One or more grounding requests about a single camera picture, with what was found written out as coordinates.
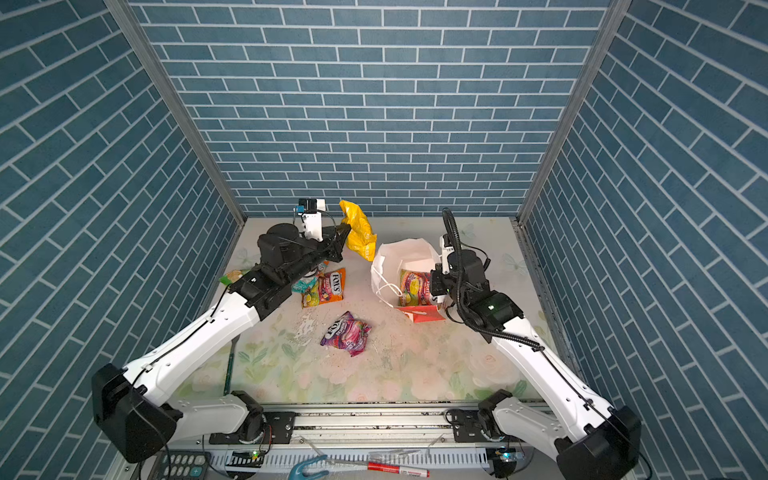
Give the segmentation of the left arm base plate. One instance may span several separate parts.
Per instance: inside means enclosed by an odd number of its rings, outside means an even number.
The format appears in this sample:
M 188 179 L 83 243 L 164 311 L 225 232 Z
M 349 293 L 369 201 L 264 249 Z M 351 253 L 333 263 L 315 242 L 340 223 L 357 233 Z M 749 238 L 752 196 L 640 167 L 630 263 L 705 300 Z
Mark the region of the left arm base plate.
M 208 442 L 212 445 L 289 444 L 296 417 L 297 413 L 291 411 L 250 415 L 234 433 L 213 433 Z

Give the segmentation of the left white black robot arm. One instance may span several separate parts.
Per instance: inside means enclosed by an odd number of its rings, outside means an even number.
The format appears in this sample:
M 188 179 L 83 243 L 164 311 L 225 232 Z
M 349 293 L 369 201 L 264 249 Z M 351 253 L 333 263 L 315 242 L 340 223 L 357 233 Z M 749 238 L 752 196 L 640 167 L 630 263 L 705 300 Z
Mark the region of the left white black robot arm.
M 226 287 L 214 307 L 144 356 L 123 367 L 108 363 L 93 375 L 94 422 L 127 462 L 147 460 L 179 439 L 263 439 L 263 408 L 242 390 L 176 406 L 169 400 L 211 356 L 289 299 L 300 279 L 324 262 L 341 262 L 350 231 L 341 223 L 311 237 L 293 224 L 272 226 L 258 239 L 258 263 Z

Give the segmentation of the yellow chips bag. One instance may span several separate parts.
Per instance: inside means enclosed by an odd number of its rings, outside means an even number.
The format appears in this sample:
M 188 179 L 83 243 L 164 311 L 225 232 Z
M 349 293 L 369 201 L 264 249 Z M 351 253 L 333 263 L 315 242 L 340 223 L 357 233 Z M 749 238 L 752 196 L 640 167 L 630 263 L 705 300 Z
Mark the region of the yellow chips bag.
M 339 205 L 344 214 L 342 223 L 350 227 L 346 246 L 364 260 L 372 262 L 376 255 L 377 235 L 373 232 L 368 217 L 353 202 L 341 200 Z

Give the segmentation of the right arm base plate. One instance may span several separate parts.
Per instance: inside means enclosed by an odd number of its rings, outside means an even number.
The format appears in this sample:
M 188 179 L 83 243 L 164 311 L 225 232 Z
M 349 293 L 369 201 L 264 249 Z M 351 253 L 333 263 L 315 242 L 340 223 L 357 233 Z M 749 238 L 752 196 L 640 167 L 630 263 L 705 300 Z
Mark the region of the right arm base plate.
M 443 413 L 455 443 L 518 443 L 522 439 L 502 433 L 478 410 L 450 408 Z

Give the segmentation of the green chips bag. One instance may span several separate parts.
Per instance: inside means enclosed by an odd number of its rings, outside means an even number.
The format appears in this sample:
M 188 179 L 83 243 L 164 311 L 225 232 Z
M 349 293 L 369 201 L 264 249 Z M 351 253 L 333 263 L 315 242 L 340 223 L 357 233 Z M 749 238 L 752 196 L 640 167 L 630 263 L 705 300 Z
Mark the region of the green chips bag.
M 245 274 L 243 270 L 231 270 L 225 273 L 219 278 L 219 281 L 224 286 L 229 286 L 240 280 Z

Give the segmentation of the teal candy bag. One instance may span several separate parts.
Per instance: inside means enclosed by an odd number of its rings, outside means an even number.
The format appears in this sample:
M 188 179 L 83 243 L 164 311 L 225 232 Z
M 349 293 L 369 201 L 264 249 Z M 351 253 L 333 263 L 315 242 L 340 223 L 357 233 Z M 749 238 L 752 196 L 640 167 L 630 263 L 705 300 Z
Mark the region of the teal candy bag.
M 293 292 L 304 294 L 307 290 L 310 290 L 316 285 L 317 280 L 317 275 L 302 277 L 292 285 L 291 290 Z

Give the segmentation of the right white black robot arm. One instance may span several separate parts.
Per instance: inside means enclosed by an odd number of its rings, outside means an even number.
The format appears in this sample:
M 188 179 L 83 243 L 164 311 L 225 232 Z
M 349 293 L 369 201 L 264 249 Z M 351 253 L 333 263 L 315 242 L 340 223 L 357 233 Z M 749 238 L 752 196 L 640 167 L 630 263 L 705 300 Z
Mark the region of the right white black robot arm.
M 448 246 L 432 272 L 463 324 L 521 371 L 549 406 L 543 413 L 509 392 L 481 403 L 491 437 L 513 436 L 554 460 L 566 479 L 623 479 L 641 458 L 642 425 L 629 407 L 615 408 L 545 345 L 511 298 L 490 287 L 486 264 L 472 250 Z

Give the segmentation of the red white paper bag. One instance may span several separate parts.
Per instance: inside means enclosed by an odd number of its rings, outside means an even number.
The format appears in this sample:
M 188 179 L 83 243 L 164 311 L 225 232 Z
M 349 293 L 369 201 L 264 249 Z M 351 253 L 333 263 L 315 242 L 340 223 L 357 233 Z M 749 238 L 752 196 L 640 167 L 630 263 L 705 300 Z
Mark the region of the red white paper bag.
M 412 323 L 445 320 L 445 296 L 434 294 L 431 285 L 438 261 L 436 250 L 422 238 L 382 244 L 370 268 L 372 293 Z

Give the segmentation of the purple berries candy bag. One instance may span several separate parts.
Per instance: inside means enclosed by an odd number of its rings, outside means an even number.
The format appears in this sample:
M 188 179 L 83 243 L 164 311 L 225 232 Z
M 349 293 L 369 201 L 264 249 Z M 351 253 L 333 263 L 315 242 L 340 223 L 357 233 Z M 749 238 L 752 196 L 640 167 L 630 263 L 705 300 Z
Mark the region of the purple berries candy bag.
M 321 346 L 344 350 L 355 357 L 364 352 L 372 327 L 347 311 L 339 316 L 320 340 Z

